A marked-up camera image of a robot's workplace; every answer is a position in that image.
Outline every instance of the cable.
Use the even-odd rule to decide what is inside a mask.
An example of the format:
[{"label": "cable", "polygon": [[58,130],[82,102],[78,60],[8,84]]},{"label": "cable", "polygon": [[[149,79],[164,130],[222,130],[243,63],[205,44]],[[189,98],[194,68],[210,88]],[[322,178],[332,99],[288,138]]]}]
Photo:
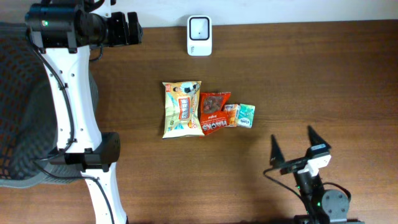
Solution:
[{"label": "cable", "polygon": [[[289,165],[286,164],[286,165],[284,165],[284,166],[266,169],[266,170],[264,170],[264,172],[263,172],[262,174],[264,175],[264,177],[268,178],[269,180],[273,181],[273,182],[276,183],[276,184],[279,184],[279,185],[282,186],[283,188],[285,188],[285,189],[287,189],[288,191],[290,191],[290,192],[292,192],[293,194],[295,194],[295,195],[301,200],[301,202],[303,203],[303,205],[304,205],[304,207],[305,207],[305,209],[306,209],[306,211],[307,211],[307,213],[308,213],[308,208],[307,208],[307,206],[306,206],[306,204],[305,204],[305,202],[304,202],[304,199],[303,199],[295,190],[291,189],[290,187],[286,186],[285,184],[283,184],[283,183],[279,182],[278,180],[275,180],[274,178],[272,178],[272,177],[270,177],[270,176],[267,175],[267,173],[270,172],[270,171],[277,170],[277,169],[283,169],[283,168],[286,168],[286,167],[288,167],[288,166],[289,166]],[[314,224],[315,224],[315,221],[313,220],[313,217],[311,216],[311,214],[309,215],[309,218],[310,218],[310,223],[314,223]]]},{"label": "cable", "polygon": [[99,56],[96,58],[90,59],[90,62],[96,62],[96,61],[101,60],[103,54],[104,54],[104,45],[101,44],[101,50],[99,52]]},{"label": "cable", "polygon": [[41,159],[36,159],[36,160],[38,160],[38,161],[50,161],[50,160],[52,160],[52,159],[54,159],[54,158],[56,158],[56,157],[58,157],[58,156],[61,156],[61,155],[65,155],[65,152],[59,152],[58,154],[56,154],[56,155],[54,155],[54,156],[50,156],[50,157],[46,157],[46,158],[41,158]]},{"label": "cable", "polygon": [[69,123],[70,123],[70,139],[68,140],[67,145],[63,149],[63,151],[67,151],[70,148],[70,146],[72,146],[72,144],[74,142],[75,125],[73,123],[73,115],[72,115],[72,109],[71,109],[71,106],[70,106],[70,101],[69,101],[69,98],[68,98],[67,91],[65,90],[66,87],[63,85],[60,77],[55,72],[53,67],[51,67],[49,62],[46,61],[46,59],[39,53],[38,47],[32,43],[32,41],[31,41],[31,39],[29,37],[29,30],[26,30],[25,37],[26,37],[26,40],[27,40],[28,44],[32,47],[32,51],[35,54],[35,56],[50,70],[51,74],[54,76],[54,78],[58,82],[58,86],[59,86],[60,90],[62,91],[63,98],[65,99],[65,104],[66,104],[66,107],[67,107]]},{"label": "cable", "polygon": [[98,2],[94,4],[89,4],[89,7],[87,7],[86,12],[92,12],[102,6],[104,4],[105,0],[99,0]]},{"label": "cable", "polygon": [[277,184],[279,184],[280,186],[282,186],[283,188],[285,188],[285,189],[291,191],[293,194],[295,194],[295,195],[304,203],[304,199],[303,199],[295,190],[291,189],[290,187],[286,186],[285,184],[283,184],[283,183],[279,182],[278,180],[275,180],[274,178],[272,178],[272,177],[270,177],[270,176],[267,175],[267,173],[268,173],[269,171],[273,171],[273,170],[276,170],[276,169],[280,169],[280,167],[266,169],[266,170],[264,170],[264,172],[263,172],[262,174],[264,175],[264,177],[267,177],[269,180],[273,181],[274,183],[277,183]]},{"label": "cable", "polygon": [[43,167],[38,165],[38,163],[36,163],[36,161],[32,161],[32,162],[36,166],[36,168],[38,168],[38,170],[40,170],[45,175],[47,175],[47,176],[49,176],[51,178],[54,178],[54,179],[58,179],[58,180],[92,180],[93,182],[95,182],[95,184],[98,186],[99,190],[101,191],[102,196],[105,199],[106,205],[108,206],[108,210],[109,210],[109,213],[111,215],[112,224],[114,224],[114,218],[113,218],[111,204],[109,203],[109,200],[108,200],[108,198],[107,198],[107,196],[105,194],[105,191],[102,188],[102,186],[101,186],[100,182],[98,181],[98,179],[96,179],[94,177],[59,177],[59,176],[53,175],[50,172],[48,172],[47,170],[43,169]]},{"label": "cable", "polygon": [[332,185],[332,186],[335,186],[335,187],[339,188],[340,190],[342,190],[347,195],[348,202],[351,201],[351,193],[347,189],[345,189],[344,187],[342,187],[342,186],[340,186],[338,184],[332,183],[332,182],[325,182],[322,185]]}]

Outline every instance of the wood grain surface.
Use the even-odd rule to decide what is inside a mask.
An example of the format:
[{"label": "wood grain surface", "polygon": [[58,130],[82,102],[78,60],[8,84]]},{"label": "wood grain surface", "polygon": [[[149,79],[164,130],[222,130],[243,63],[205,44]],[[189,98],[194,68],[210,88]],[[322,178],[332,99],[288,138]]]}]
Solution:
[{"label": "wood grain surface", "polygon": [[[117,131],[119,192],[131,223],[268,222],[305,209],[263,178],[270,135],[286,159],[306,126],[332,145],[320,174],[351,191],[348,216],[398,220],[398,21],[216,26],[209,57],[187,54],[184,27],[144,29],[141,45],[90,65],[100,130]],[[162,140],[162,82],[201,80],[256,106],[252,129]],[[293,187],[292,175],[271,174]],[[84,182],[0,189],[1,223],[95,223]]]}]

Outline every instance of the white wall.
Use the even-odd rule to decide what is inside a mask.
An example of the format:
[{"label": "white wall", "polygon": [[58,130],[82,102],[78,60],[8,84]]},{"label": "white wall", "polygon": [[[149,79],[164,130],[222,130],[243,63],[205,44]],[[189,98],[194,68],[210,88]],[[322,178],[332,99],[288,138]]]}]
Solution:
[{"label": "white wall", "polygon": [[[33,2],[2,0],[0,21],[23,22]],[[192,14],[214,25],[398,19],[398,0],[117,0],[114,11],[136,11],[143,27],[184,26]]]}]

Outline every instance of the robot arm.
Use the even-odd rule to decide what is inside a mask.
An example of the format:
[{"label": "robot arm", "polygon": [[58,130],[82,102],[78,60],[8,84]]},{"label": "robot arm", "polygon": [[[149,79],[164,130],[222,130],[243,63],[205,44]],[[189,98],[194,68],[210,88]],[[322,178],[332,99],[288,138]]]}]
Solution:
[{"label": "robot arm", "polygon": [[[264,171],[265,177],[295,193],[304,203],[308,215],[296,215],[294,217],[294,223],[364,224],[364,222],[347,220],[347,212],[351,200],[351,194],[348,190],[334,183],[322,183],[319,169],[326,167],[331,159],[330,145],[310,126],[308,127],[308,136],[310,138],[311,147],[307,149],[305,156],[287,162],[285,162],[275,137],[271,136],[272,149],[270,165],[272,168]],[[288,186],[267,175],[267,172],[276,169],[279,169],[282,175],[293,173],[300,195]],[[343,192],[339,190],[325,190],[325,185],[334,185]]]},{"label": "robot arm", "polygon": [[90,49],[139,44],[137,14],[111,13],[116,1],[53,0],[33,4],[25,17],[29,41],[50,80],[58,124],[58,156],[51,164],[74,165],[86,180],[96,223],[128,223],[119,198],[117,133],[101,133],[95,121],[88,81]]}]

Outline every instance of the gray mesh chair back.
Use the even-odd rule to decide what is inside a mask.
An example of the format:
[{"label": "gray mesh chair back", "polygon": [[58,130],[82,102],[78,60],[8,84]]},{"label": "gray mesh chair back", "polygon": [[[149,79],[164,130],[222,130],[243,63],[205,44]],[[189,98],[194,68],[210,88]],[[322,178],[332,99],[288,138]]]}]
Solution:
[{"label": "gray mesh chair back", "polygon": [[[30,51],[24,24],[0,23],[0,187],[67,184],[41,173],[32,159],[46,158],[57,142],[57,119],[43,64]],[[93,106],[97,86],[90,74]],[[39,162],[59,176],[79,176],[71,166]]]}]

